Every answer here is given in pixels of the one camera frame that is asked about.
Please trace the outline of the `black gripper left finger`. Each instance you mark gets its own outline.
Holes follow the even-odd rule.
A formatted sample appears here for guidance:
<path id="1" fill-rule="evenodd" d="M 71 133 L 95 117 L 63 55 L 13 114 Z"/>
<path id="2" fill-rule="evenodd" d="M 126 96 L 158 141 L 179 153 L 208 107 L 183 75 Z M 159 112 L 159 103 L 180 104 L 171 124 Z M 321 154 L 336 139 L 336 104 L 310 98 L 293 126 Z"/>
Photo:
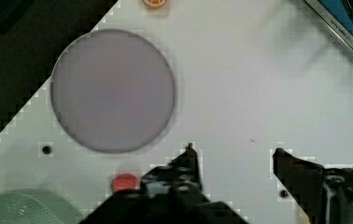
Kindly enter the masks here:
<path id="1" fill-rule="evenodd" d="M 198 154 L 193 143 L 188 143 L 179 156 L 166 165 L 151 169 L 140 180 L 140 188 L 150 197 L 167 194 L 172 187 L 182 186 L 203 190 Z"/>

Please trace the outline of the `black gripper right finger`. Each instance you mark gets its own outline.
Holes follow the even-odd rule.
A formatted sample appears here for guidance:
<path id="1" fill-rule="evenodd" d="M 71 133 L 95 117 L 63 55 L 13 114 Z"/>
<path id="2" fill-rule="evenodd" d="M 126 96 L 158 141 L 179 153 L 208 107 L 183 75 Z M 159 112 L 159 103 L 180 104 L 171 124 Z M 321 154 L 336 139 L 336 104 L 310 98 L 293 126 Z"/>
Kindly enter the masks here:
<path id="1" fill-rule="evenodd" d="M 353 168 L 326 168 L 278 148 L 273 172 L 310 224 L 353 224 Z"/>

